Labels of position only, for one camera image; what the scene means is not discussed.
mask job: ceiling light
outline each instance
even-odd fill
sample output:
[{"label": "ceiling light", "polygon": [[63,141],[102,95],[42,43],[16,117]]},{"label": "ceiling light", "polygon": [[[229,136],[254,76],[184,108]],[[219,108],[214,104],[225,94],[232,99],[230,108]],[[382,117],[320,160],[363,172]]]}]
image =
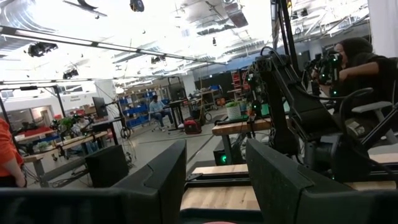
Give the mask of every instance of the ceiling light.
[{"label": "ceiling light", "polygon": [[122,93],[124,93],[124,89],[120,88],[120,87],[117,87],[116,88],[116,94],[122,94]]}]

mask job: black speaker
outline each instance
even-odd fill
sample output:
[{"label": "black speaker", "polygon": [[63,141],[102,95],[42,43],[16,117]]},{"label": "black speaker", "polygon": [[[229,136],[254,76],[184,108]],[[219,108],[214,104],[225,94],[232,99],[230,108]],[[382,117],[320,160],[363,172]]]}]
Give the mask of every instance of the black speaker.
[{"label": "black speaker", "polygon": [[86,157],[93,187],[110,187],[129,173],[122,146],[110,146]]}]

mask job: ceiling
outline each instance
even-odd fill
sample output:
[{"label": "ceiling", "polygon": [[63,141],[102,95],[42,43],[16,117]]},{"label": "ceiling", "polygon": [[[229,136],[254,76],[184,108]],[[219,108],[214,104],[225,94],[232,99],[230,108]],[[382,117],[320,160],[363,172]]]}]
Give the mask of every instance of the ceiling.
[{"label": "ceiling", "polygon": [[[236,7],[223,1],[143,0],[145,11],[132,12],[128,0],[86,0],[107,15],[96,19],[63,0],[3,0],[0,24],[217,62],[244,57],[272,42],[267,1],[240,0]],[[292,20],[296,41],[337,35],[369,14],[367,0],[292,0],[292,5],[291,12],[298,14]],[[307,16],[301,16],[303,9]],[[151,64],[150,55],[67,44],[32,58],[24,53],[32,43],[0,38],[0,80],[61,79],[71,68],[78,69],[78,78],[177,75],[206,65],[174,58]]]}]

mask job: monitor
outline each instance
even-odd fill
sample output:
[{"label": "monitor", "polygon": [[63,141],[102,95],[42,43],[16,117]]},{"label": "monitor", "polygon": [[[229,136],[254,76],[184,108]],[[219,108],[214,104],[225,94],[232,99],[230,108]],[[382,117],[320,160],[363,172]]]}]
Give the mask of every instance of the monitor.
[{"label": "monitor", "polygon": [[105,100],[102,97],[93,97],[94,107],[99,118],[103,118],[108,115],[106,110]]}]

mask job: jeans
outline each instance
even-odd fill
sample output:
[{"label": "jeans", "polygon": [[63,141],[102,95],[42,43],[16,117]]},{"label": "jeans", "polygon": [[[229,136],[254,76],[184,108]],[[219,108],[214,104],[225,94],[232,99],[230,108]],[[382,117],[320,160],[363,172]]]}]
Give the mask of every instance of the jeans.
[{"label": "jeans", "polygon": [[154,115],[154,118],[159,121],[160,127],[162,127],[162,128],[164,127],[163,117],[166,116],[166,115],[169,117],[170,123],[173,124],[174,121],[173,121],[173,117],[172,117],[172,114],[171,114],[170,111],[156,112],[155,115]]}]

